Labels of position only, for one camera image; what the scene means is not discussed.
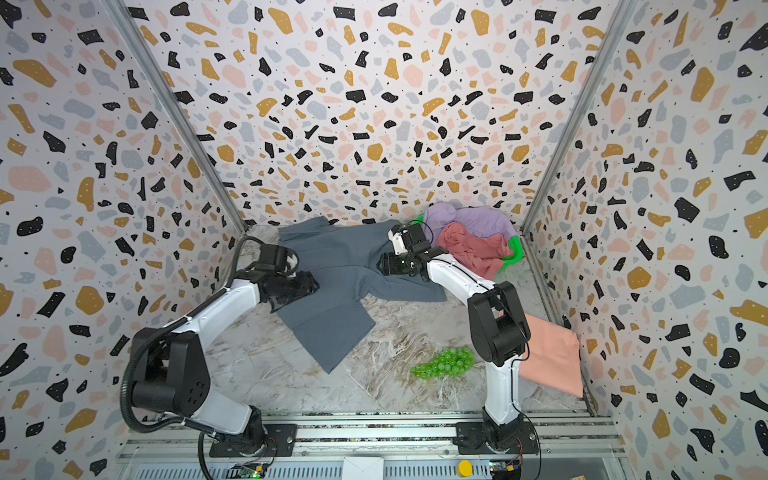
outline purple cloth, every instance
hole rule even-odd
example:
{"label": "purple cloth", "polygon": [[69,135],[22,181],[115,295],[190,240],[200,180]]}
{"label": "purple cloth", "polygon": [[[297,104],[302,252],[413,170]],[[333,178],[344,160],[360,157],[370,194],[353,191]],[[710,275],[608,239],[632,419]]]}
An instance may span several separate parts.
{"label": "purple cloth", "polygon": [[509,241],[518,233],[512,222],[501,211],[491,207],[456,208],[447,202],[434,204],[424,214],[424,223],[432,229],[434,237],[432,246],[437,245],[440,232],[451,222],[459,222],[475,237],[488,238],[500,233],[504,240]]}

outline black mounting plate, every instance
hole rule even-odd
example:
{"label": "black mounting plate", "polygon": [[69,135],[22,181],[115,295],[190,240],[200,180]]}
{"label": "black mounting plate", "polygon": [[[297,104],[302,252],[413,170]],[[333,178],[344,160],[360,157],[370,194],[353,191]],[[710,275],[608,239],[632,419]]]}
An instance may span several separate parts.
{"label": "black mounting plate", "polygon": [[[458,453],[460,455],[497,455],[497,452],[489,449],[485,444],[485,434],[483,433],[482,422],[460,422],[456,424],[456,439]],[[533,425],[525,421],[520,426],[520,432],[510,445],[509,455],[517,455],[520,452],[517,440],[523,445],[523,453],[526,455],[538,454],[538,445],[536,444],[535,431]]]}
{"label": "black mounting plate", "polygon": [[[261,458],[272,457],[290,457],[293,455],[293,446],[296,444],[296,430],[298,427],[295,423],[270,423],[264,426],[266,428],[266,451],[261,455]],[[231,448],[228,448],[224,442],[214,443],[210,446],[211,458],[239,458],[241,460],[252,459],[251,457],[243,457],[233,452]]]}

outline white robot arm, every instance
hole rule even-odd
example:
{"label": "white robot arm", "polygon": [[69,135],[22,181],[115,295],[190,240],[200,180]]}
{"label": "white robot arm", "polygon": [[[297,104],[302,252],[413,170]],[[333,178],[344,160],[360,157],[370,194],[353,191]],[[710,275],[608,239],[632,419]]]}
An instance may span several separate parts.
{"label": "white robot arm", "polygon": [[[506,282],[494,284],[444,250],[432,249],[418,226],[396,227],[389,238],[395,252],[379,262],[383,274],[421,274],[467,306],[472,344],[485,360],[485,444],[496,452],[507,451],[523,422],[515,395],[519,367],[515,360],[531,335],[515,288]],[[310,273],[298,271],[296,253],[285,247],[244,237],[235,247],[235,258],[248,240],[262,244],[257,262],[242,270],[233,268],[225,287],[186,316],[159,329],[142,329],[134,337],[120,395],[121,412],[131,429],[153,432],[183,423],[201,431],[200,445],[203,434],[216,438],[214,449],[220,455],[212,449],[211,456],[254,455],[265,448],[268,435],[261,412],[211,387],[204,350],[258,303],[269,302],[274,311],[319,286]],[[170,414],[170,418],[145,425],[136,419],[132,407]]]}
{"label": "white robot arm", "polygon": [[450,253],[432,247],[418,223],[394,227],[389,239],[395,251],[382,256],[383,274],[421,274],[467,306],[472,345],[485,360],[485,442],[491,450],[506,451],[524,421],[519,368],[531,338],[515,288],[509,282],[497,285],[482,278]]}

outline patterned wall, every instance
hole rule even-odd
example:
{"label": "patterned wall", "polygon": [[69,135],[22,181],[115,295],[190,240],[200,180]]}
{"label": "patterned wall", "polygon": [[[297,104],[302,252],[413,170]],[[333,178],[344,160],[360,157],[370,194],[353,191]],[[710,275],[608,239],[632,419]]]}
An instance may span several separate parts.
{"label": "patterned wall", "polygon": [[768,478],[767,6],[639,2],[531,233],[638,478]]}
{"label": "patterned wall", "polygon": [[233,230],[100,3],[0,15],[0,477],[107,478],[129,339],[211,293]]}
{"label": "patterned wall", "polygon": [[129,2],[259,224],[413,218],[438,200],[521,221],[613,4]]}

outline pink cloth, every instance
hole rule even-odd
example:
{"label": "pink cloth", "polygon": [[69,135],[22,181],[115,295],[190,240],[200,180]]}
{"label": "pink cloth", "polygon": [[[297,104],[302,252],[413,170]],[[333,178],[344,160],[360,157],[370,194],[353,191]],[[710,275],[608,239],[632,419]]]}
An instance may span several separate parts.
{"label": "pink cloth", "polygon": [[500,257],[513,254],[500,233],[488,238],[475,237],[459,222],[449,223],[442,229],[437,244],[462,265],[488,280],[493,280],[496,272],[504,266]]}
{"label": "pink cloth", "polygon": [[531,329],[531,357],[520,362],[523,378],[582,397],[584,384],[578,356],[576,333],[546,320],[525,314]]}

